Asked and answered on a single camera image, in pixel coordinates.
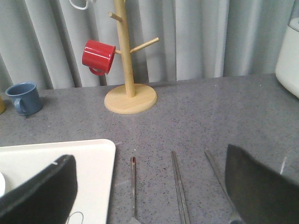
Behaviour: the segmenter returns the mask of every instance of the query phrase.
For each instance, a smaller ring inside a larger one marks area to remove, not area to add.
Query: blue mug
[[[13,85],[5,91],[5,94],[10,97],[15,109],[21,116],[34,114],[43,107],[36,84],[33,82]]]

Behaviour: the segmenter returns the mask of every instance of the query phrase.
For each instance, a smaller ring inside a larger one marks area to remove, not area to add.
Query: wooden mug stand
[[[158,42],[159,38],[131,49],[125,0],[114,0],[114,8],[115,13],[109,12],[108,16],[117,21],[117,33],[121,49],[115,50],[115,52],[121,55],[125,84],[108,92],[104,103],[107,109],[115,113],[139,113],[151,108],[157,102],[157,94],[150,86],[134,83],[131,53]]]

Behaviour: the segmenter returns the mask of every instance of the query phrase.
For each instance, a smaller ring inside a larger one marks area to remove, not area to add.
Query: black object
[[[225,184],[246,224],[299,223],[299,186],[240,147],[228,146]]]
[[[77,189],[75,158],[63,155],[0,198],[0,224],[65,224]]]

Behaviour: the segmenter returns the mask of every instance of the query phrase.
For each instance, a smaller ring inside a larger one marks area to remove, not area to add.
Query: spoon
[[[5,179],[3,174],[0,172],[0,197],[5,193]]]
[[[131,157],[131,200],[132,200],[132,218],[128,224],[141,224],[136,217],[136,208],[135,208],[135,157]]]

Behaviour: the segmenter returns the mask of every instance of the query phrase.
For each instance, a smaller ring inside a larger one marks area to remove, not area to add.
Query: yellow cup
[[[0,97],[0,114],[2,114],[5,111],[6,107],[4,105],[4,102],[2,101]]]

